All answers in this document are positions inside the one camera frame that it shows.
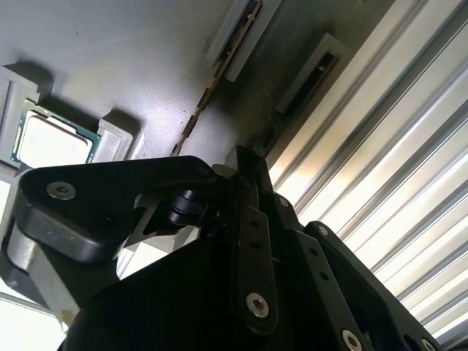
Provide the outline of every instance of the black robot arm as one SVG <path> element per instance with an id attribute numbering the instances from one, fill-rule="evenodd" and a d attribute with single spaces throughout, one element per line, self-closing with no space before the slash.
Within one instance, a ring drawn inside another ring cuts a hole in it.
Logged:
<path id="1" fill-rule="evenodd" d="M 442 350 L 321 222 L 305 228 L 266 163 L 190 157 L 32 170 L 1 246 L 5 282 L 75 350 Z M 119 281 L 125 246 L 187 225 L 196 241 Z"/>

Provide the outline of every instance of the black plastic part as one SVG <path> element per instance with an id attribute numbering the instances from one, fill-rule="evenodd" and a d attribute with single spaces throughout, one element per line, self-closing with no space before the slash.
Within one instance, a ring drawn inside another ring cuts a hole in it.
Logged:
<path id="1" fill-rule="evenodd" d="M 46 189 L 54 181 L 73 185 L 76 196 L 49 196 Z M 214 183 L 213 170 L 192 156 L 42 168 L 21 178 L 13 215 L 33 240 L 78 262 L 106 262 L 133 230 L 138 195 L 158 192 L 159 199 L 168 199 Z"/>

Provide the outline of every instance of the gray surface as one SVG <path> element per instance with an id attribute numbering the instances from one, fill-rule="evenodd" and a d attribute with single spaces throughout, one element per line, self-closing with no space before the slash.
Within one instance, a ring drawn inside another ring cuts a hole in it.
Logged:
<path id="1" fill-rule="evenodd" d="M 355 51 L 393 0 L 288 0 L 235 83 L 223 81 L 181 154 L 223 163 L 258 132 L 279 82 L 313 33 Z M 211 79 L 203 52 L 229 0 L 22 0 L 0 2 L 0 64 L 31 60 L 51 71 L 55 98 L 94 118 L 134 116 L 135 158 L 167 156 Z"/>

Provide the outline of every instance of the black metal bracket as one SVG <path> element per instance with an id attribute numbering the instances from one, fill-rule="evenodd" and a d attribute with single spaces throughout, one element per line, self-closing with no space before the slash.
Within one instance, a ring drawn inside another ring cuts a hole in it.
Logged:
<path id="1" fill-rule="evenodd" d="M 190 269 L 204 285 L 199 281 L 188 285 L 190 277 L 181 284 L 200 297 L 192 316 L 199 316 L 202 307 L 219 309 L 206 315 L 225 321 L 245 347 L 413 351 L 415 345 L 423 350 L 426 340 L 441 350 L 329 227 L 312 222 L 303 228 L 292 205 L 274 193 L 264 159 L 241 147 L 237 154 L 237 173 L 230 179 L 190 156 L 28 172 L 19 183 L 12 225 L 2 247 L 6 260 L 0 255 L 0 275 L 57 314 L 63 312 L 62 306 L 72 306 L 72 318 L 94 301 L 91 295 L 100 296 L 98 305 L 106 304 L 105 292 L 121 296 L 119 287 L 127 294 L 135 286 L 151 306 L 169 313 L 170 306 L 144 292 L 146 279 L 153 279 L 150 271 L 137 273 L 126 283 L 116 282 L 111 268 L 125 245 L 197 226 L 203 234 L 167 257 L 164 277 L 173 263 L 180 273 L 184 258 L 192 260 L 185 265 L 203 261 L 203 270 Z M 25 261 L 19 252 L 10 261 L 7 249 L 13 233 L 25 245 L 38 248 L 37 255 L 30 254 Z M 210 269 L 216 282 L 208 276 Z M 44 278 L 51 271 L 51 281 L 70 298 L 51 298 L 53 294 L 45 298 L 49 292 Z M 102 286 L 96 283 L 101 280 Z M 81 291 L 80 282 L 99 288 Z M 172 282 L 157 287 L 162 296 L 172 298 Z M 51 306 L 56 300 L 64 302 Z M 144 311 L 141 301 L 132 303 Z M 150 315 L 150 320 L 157 320 Z"/>

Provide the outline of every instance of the bolt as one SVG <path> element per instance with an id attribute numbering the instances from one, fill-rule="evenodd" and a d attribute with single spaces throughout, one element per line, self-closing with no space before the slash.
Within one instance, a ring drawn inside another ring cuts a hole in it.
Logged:
<path id="1" fill-rule="evenodd" d="M 358 337 L 347 329 L 341 332 L 341 337 L 350 351 L 362 351 L 363 347 Z"/>
<path id="2" fill-rule="evenodd" d="M 47 185 L 47 193 L 57 200 L 71 200 L 76 195 L 73 185 L 63 181 L 54 181 Z"/>
<path id="3" fill-rule="evenodd" d="M 246 305 L 249 311 L 257 318 L 266 318 L 270 313 L 267 302 L 256 292 L 251 292 L 247 295 Z"/>
<path id="4" fill-rule="evenodd" d="M 328 235 L 328 231 L 325 229 L 325 227 L 322 227 L 321 225 L 318 226 L 318 229 L 320 231 L 320 234 L 324 235 L 324 236 L 327 236 Z"/>
<path id="5" fill-rule="evenodd" d="M 431 344 L 429 341 L 427 341 L 426 339 L 422 339 L 421 341 L 423 342 L 423 345 L 424 345 L 424 347 L 426 348 L 426 350 L 428 350 L 428 351 L 436 351 L 435 347 L 432 346 L 432 344 Z"/>
<path id="6" fill-rule="evenodd" d="M 282 196 L 279 197 L 279 202 L 280 202 L 284 207 L 289 206 L 289 203 L 287 202 L 287 200 L 286 200 L 284 197 L 282 197 Z"/>

